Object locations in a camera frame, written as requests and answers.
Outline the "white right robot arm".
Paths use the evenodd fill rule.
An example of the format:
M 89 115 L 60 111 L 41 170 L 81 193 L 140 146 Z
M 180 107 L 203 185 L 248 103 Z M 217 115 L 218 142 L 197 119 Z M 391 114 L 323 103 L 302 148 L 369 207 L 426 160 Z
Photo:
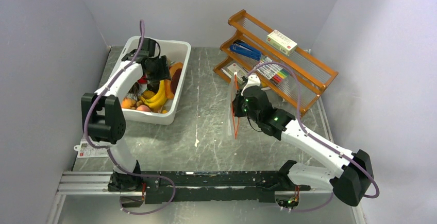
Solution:
M 257 86 L 234 91 L 230 107 L 234 117 L 247 118 L 262 133 L 301 149 L 322 164 L 314 167 L 295 163 L 278 176 L 282 189 L 304 185 L 330 190 L 349 206 L 357 206 L 368 196 L 374 176 L 371 158 L 364 150 L 353 152 L 318 135 L 288 111 L 274 108 Z

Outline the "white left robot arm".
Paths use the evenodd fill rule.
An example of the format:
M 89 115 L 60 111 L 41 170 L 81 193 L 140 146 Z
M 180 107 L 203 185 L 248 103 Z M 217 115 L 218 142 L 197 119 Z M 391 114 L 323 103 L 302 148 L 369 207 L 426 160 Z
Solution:
M 156 40 L 140 37 L 138 47 L 122 58 L 112 77 L 100 89 L 81 98 L 85 139 L 92 148 L 106 150 L 114 165 L 109 191 L 136 191 L 143 185 L 139 163 L 122 140 L 126 119 L 121 101 L 144 75 L 149 81 L 169 78 L 166 57 L 160 54 Z

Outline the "clear zip bag orange zipper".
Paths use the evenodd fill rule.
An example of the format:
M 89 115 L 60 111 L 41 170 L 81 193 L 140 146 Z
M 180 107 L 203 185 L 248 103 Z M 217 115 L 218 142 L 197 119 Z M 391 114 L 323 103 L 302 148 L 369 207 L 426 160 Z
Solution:
M 235 108 L 233 107 L 233 101 L 236 98 L 237 91 L 239 90 L 238 74 L 234 72 L 231 75 L 231 81 L 228 85 L 226 110 L 225 110 L 225 134 L 230 139 L 237 139 L 238 129 L 240 124 L 240 118 L 235 116 Z

